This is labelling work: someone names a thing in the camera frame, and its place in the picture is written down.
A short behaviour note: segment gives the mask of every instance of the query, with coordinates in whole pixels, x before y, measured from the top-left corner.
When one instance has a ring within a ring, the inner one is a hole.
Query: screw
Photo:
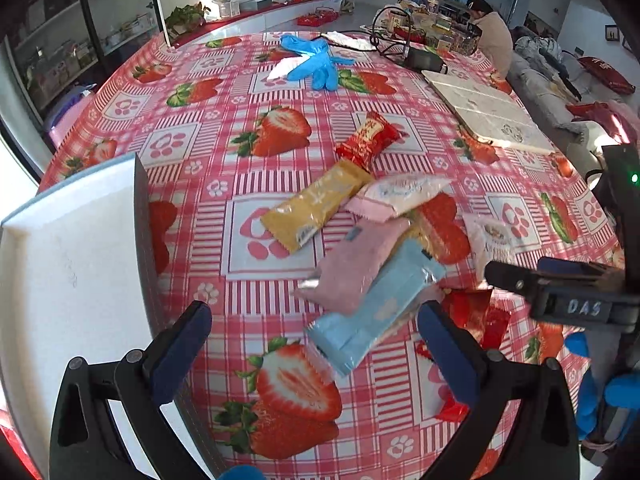
[[[78,370],[78,368],[82,366],[82,363],[84,363],[84,359],[82,359],[81,357],[74,357],[73,359],[71,359],[71,361],[69,361],[69,369]]]
[[[127,363],[137,363],[142,359],[142,350],[129,350],[127,352]]]
[[[488,350],[486,356],[489,358],[489,361],[492,361],[494,363],[499,363],[504,359],[504,355],[502,355],[502,352],[495,349]]]
[[[555,359],[549,357],[545,360],[545,364],[551,368],[552,370],[559,370],[560,369],[560,363],[558,361],[556,361]]]

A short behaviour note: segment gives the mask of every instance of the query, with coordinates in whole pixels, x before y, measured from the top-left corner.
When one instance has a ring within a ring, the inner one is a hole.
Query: blue snack package
[[[382,267],[355,314],[324,314],[306,333],[332,368],[345,377],[406,313],[421,290],[435,285],[445,273],[418,242],[406,240]]]

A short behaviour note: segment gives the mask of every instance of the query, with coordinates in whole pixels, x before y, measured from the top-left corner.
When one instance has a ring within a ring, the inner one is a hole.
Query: red pillow
[[[607,135],[619,144],[638,142],[638,129],[618,110],[612,110],[608,103],[588,105],[567,105],[566,109],[576,116],[574,121],[595,121],[604,128]]]
[[[620,95],[631,95],[636,92],[636,87],[609,63],[597,57],[581,57],[578,61],[587,72],[614,92]]]

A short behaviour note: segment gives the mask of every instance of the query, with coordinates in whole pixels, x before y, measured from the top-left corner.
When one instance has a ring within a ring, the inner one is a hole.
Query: woman
[[[469,0],[466,6],[472,23],[482,29],[478,48],[493,63],[497,74],[505,79],[513,57],[513,40],[506,23],[484,0]]]

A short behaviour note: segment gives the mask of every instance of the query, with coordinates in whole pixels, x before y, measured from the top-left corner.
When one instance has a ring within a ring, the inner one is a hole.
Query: blue glove
[[[577,332],[567,336],[564,344],[569,352],[581,357],[589,357],[589,349],[583,332]],[[607,404],[617,408],[640,409],[640,374],[631,373],[619,376],[611,380],[604,389],[604,399]],[[578,426],[578,438],[584,439],[591,433],[597,424],[598,398],[596,383],[593,381],[589,368],[580,384],[578,391],[578,409],[575,414],[575,423]],[[631,413],[627,427],[635,419]]]
[[[227,469],[218,480],[266,480],[259,469],[251,465],[237,465]]]
[[[329,44],[322,38],[316,40],[301,40],[292,34],[285,34],[280,38],[283,48],[311,56],[304,63],[295,67],[287,75],[289,81],[299,81],[313,74],[311,88],[313,90],[336,90],[338,88],[338,70],[334,63],[352,65],[353,59],[329,56]]]

